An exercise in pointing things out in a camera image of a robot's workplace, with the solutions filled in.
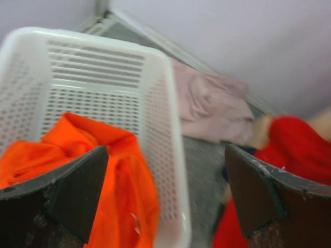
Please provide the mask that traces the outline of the orange t shirt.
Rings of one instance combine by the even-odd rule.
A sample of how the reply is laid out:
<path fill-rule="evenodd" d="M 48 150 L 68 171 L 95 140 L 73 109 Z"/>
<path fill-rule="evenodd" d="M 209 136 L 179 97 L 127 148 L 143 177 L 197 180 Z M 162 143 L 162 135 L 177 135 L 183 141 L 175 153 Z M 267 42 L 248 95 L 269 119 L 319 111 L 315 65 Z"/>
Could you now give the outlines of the orange t shirt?
<path fill-rule="evenodd" d="M 120 128 L 65 113 L 38 143 L 17 141 L 1 157 L 1 187 L 56 169 L 97 146 L 108 165 L 88 247 L 152 247 L 160 203 L 137 137 Z"/>

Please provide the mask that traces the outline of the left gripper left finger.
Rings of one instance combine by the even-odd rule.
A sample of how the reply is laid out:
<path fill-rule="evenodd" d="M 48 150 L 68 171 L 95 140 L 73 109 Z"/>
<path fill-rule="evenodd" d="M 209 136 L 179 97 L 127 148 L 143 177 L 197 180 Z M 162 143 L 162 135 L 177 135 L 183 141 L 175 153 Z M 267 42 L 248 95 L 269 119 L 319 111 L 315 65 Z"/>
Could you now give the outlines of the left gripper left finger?
<path fill-rule="evenodd" d="M 1 190 L 1 247 L 83 247 L 106 175 L 105 146 Z"/>

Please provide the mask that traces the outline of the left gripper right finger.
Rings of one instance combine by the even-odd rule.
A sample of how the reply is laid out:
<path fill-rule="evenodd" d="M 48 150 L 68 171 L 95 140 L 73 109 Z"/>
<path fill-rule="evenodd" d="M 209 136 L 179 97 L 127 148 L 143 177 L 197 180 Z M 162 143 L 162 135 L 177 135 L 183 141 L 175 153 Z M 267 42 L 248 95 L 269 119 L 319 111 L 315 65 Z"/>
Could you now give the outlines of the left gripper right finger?
<path fill-rule="evenodd" d="M 250 247 L 330 247 L 330 187 L 235 145 L 225 148 L 240 229 Z"/>

